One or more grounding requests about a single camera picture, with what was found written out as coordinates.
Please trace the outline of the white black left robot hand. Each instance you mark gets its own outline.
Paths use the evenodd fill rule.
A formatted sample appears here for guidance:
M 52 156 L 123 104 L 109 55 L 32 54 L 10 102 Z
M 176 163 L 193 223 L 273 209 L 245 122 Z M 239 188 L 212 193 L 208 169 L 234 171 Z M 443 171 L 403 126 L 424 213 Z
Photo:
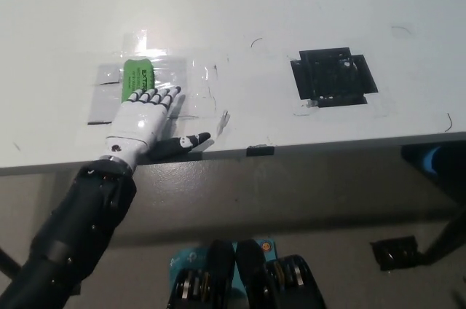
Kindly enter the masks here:
M 133 173 L 144 160 L 156 162 L 184 155 L 210 139 L 209 133 L 162 140 L 179 86 L 135 90 L 120 105 L 100 159 L 119 163 Z

